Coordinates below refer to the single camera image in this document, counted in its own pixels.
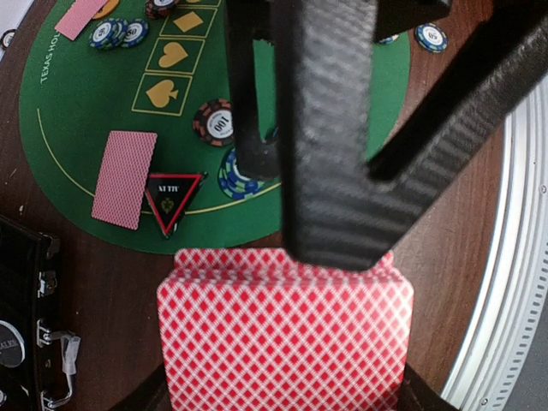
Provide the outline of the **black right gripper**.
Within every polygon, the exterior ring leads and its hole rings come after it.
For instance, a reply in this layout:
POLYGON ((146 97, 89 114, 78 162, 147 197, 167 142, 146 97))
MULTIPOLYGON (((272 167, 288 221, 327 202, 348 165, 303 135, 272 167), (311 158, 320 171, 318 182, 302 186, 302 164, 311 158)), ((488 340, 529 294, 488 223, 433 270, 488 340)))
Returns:
POLYGON ((274 4, 283 240, 295 259, 372 267, 545 76, 546 2, 501 3, 399 132, 367 159, 373 40, 442 19, 451 5, 274 4))

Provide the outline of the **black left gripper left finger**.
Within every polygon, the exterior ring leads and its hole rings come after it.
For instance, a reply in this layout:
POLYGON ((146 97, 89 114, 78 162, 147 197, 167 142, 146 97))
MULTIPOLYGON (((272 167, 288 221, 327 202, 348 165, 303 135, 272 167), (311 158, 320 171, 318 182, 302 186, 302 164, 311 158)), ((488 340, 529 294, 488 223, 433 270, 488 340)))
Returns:
POLYGON ((171 410, 164 365, 160 364, 132 393, 110 411, 171 410))

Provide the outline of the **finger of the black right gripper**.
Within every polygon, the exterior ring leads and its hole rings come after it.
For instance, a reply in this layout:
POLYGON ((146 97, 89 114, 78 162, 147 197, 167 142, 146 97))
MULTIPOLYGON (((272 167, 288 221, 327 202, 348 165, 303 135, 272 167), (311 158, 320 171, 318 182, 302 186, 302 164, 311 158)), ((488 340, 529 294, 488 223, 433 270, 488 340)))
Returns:
POLYGON ((277 142, 259 132, 253 51, 255 39, 271 39, 271 2, 227 1, 224 32, 237 168, 246 177, 273 180, 280 175, 277 142))

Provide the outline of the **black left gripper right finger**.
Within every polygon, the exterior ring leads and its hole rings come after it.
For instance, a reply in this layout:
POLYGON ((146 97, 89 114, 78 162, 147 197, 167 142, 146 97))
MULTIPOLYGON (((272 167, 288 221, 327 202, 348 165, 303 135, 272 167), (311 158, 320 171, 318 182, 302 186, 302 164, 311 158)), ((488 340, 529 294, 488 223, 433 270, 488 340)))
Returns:
POLYGON ((407 363, 400 386, 400 411, 458 411, 432 390, 407 363))

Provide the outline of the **red card deck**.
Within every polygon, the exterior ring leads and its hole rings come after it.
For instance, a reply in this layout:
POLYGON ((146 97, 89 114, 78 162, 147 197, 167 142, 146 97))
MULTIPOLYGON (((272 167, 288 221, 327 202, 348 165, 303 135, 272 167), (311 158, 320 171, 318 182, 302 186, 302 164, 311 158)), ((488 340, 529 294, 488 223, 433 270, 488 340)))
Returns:
POLYGON ((188 248, 158 286, 175 410, 394 410, 414 291, 391 253, 367 271, 281 248, 188 248))

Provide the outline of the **50 chip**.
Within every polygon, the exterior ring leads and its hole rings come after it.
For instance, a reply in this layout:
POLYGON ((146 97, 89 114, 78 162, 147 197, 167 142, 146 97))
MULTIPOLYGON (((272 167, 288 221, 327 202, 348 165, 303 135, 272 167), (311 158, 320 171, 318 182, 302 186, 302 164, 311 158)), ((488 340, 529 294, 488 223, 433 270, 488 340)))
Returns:
POLYGON ((217 183, 230 200, 248 200, 268 188, 266 182, 246 177, 238 170, 235 148, 225 153, 218 168, 217 183))
POLYGON ((431 53, 445 52, 449 44, 443 29, 434 23, 417 26, 414 29, 414 37, 424 50, 431 53))

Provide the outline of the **50 chips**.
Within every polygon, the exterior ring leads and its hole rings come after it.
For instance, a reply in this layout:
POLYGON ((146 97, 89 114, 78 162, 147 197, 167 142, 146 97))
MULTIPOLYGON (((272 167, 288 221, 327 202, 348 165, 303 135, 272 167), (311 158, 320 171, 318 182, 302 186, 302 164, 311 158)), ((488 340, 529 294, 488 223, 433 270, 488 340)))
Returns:
POLYGON ((96 50, 109 51, 115 48, 130 49, 144 41, 149 33, 149 24, 141 18, 130 21, 123 18, 107 18, 91 32, 88 44, 96 50))

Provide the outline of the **orange big blind button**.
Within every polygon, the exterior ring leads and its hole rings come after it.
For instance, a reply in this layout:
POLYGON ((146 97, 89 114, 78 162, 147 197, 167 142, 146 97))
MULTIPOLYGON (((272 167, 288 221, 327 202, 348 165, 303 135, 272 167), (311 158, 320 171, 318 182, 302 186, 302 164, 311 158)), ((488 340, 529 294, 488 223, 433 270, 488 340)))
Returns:
POLYGON ((119 5, 119 0, 108 0, 95 14, 95 16, 92 18, 94 21, 103 19, 109 14, 111 14, 119 5))

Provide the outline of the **dealt card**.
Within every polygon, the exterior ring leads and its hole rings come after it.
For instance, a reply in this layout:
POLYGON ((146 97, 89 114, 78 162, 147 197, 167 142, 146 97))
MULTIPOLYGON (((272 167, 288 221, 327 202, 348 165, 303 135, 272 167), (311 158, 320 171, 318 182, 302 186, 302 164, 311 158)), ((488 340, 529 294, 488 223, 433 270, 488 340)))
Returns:
POLYGON ((93 218, 125 229, 138 229, 157 138, 150 132, 110 132, 92 204, 93 218))
POLYGON ((75 1, 55 25, 55 30, 71 41, 76 40, 85 26, 106 4, 107 0, 75 1))

